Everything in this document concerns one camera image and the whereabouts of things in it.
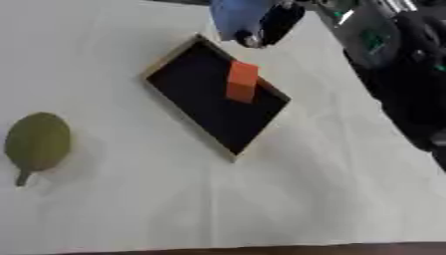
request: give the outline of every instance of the orange block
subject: orange block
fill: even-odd
[[[251,104],[256,94],[259,67],[233,61],[228,77],[226,98],[245,104]]]

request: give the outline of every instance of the wooden tray frame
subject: wooden tray frame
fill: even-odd
[[[213,50],[215,53],[217,53],[221,58],[228,60],[230,62],[236,60],[234,57],[229,55],[227,52],[223,51],[221,48],[219,48],[217,45],[206,39],[204,36],[200,34],[194,35],[192,38],[169,52],[166,56],[158,60],[153,65],[149,66],[141,75],[141,78],[144,82],[144,84],[150,88],[151,91],[156,91],[158,96],[161,96],[164,98],[170,107],[174,107],[177,109],[177,112],[181,114],[181,117],[187,121],[189,124],[194,126],[194,129],[200,132],[200,135],[205,135],[208,137],[211,137],[212,143],[214,146],[217,146],[218,152],[222,153],[224,157],[231,161],[235,161],[237,158],[239,158],[242,154],[245,153],[246,149],[259,137],[259,135],[266,129],[268,126],[273,122],[273,120],[277,117],[279,113],[283,111],[283,109],[288,105],[290,102],[290,97],[279,91],[277,88],[275,88],[271,83],[263,79],[262,77],[259,77],[258,86],[262,86],[267,91],[275,95],[276,97],[280,98],[285,102],[285,105],[282,107],[282,109],[276,113],[276,115],[273,117],[273,119],[267,123],[267,125],[257,133],[257,135],[248,143],[245,145],[245,147],[242,149],[242,151],[238,154],[233,153],[229,148],[224,146],[216,137],[214,137],[211,133],[206,131],[200,124],[198,124],[193,118],[191,118],[188,114],[186,114],[184,111],[182,111],[175,102],[171,101],[168,97],[166,97],[162,92],[160,92],[157,88],[155,88],[149,81],[148,78],[152,76],[157,71],[164,68],[168,63],[179,57],[181,54],[183,54],[186,50],[188,50],[190,47],[192,47],[196,43],[203,43],[207,47],[209,47],[211,50]]]

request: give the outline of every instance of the tray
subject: tray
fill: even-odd
[[[260,78],[252,104],[226,99],[233,60],[196,35],[150,66],[142,77],[237,158],[290,98]]]

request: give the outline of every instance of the table surface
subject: table surface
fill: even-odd
[[[139,75],[201,32],[293,100],[236,163]],[[309,13],[277,47],[218,42],[206,7],[0,3],[0,137],[52,112],[73,153],[14,186],[0,155],[0,254],[446,240],[446,176],[380,111]]]

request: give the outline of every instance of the white table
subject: white table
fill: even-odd
[[[293,98],[235,164],[138,75],[205,7],[137,0],[0,2],[0,137],[33,112],[74,152],[17,188],[0,156],[0,254],[446,240],[446,177],[382,114],[318,18],[264,51],[219,43]]]

